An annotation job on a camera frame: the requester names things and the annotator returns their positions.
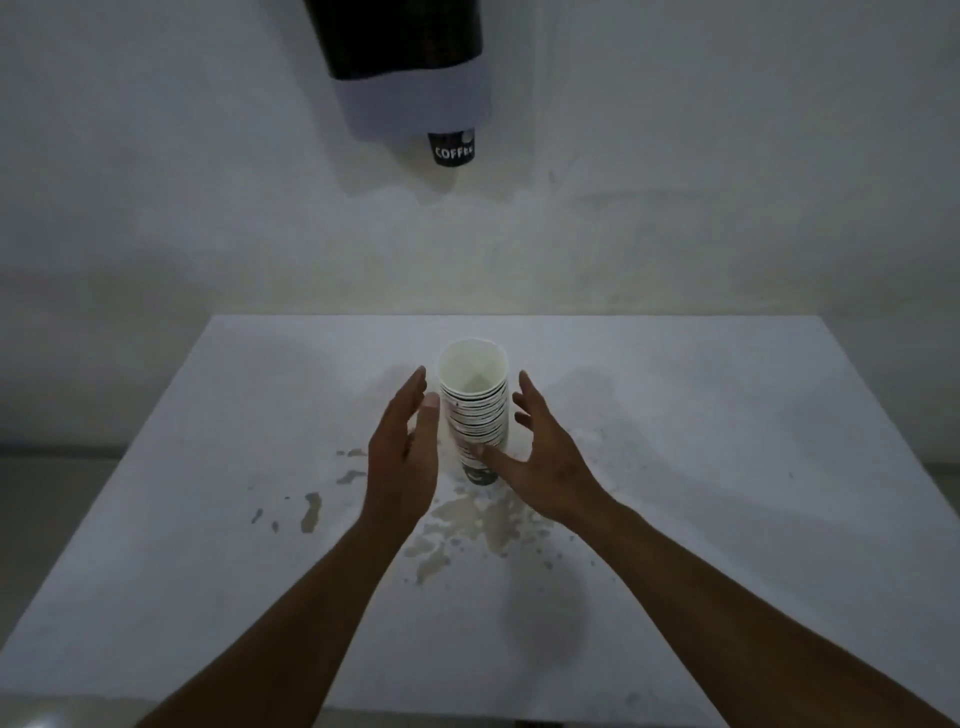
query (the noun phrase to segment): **tabletop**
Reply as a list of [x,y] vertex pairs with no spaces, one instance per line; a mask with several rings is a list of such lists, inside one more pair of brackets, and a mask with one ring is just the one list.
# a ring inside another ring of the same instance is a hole
[[[0,653],[0,690],[160,699],[359,512],[387,400],[446,343],[502,345],[601,483],[960,720],[960,522],[815,317],[216,316]],[[513,425],[508,450],[529,450]],[[445,432],[431,513],[327,705],[723,720],[574,534]]]

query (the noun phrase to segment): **wall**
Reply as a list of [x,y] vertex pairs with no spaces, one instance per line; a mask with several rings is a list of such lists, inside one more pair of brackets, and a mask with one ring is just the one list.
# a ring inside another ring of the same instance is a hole
[[484,23],[456,172],[349,139],[299,0],[4,3],[0,442],[128,442],[214,311],[819,311],[960,459],[953,0]]

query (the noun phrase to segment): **hand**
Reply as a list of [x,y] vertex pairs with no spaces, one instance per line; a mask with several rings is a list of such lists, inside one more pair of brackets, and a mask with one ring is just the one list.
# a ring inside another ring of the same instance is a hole
[[[437,490],[437,424],[440,397],[426,396],[426,369],[419,367],[387,405],[370,439],[367,494],[360,521],[378,529],[399,529],[406,538],[423,517]],[[416,429],[407,422],[417,415]]]
[[520,462],[497,448],[482,445],[475,446],[474,454],[535,511],[569,525],[570,519],[605,492],[526,372],[520,372],[520,390],[514,392],[514,403],[523,411],[515,413],[514,419],[534,433],[530,459]]

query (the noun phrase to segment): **person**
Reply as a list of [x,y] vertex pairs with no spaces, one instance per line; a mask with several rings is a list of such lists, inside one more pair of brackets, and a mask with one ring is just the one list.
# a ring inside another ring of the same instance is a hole
[[[516,421],[534,433],[529,459],[493,448],[477,456],[613,568],[730,726],[955,725],[617,502],[530,377],[521,372],[519,382]],[[373,591],[433,500],[440,401],[425,389],[420,367],[383,413],[353,527],[142,728],[313,724]]]

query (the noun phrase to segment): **stack of paper cups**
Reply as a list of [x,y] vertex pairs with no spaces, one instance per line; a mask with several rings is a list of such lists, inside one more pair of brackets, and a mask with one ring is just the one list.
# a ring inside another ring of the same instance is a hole
[[437,374],[446,422],[464,472],[471,483],[490,485],[496,473],[473,457],[469,446],[507,444],[507,353],[492,341],[455,341],[440,355]]

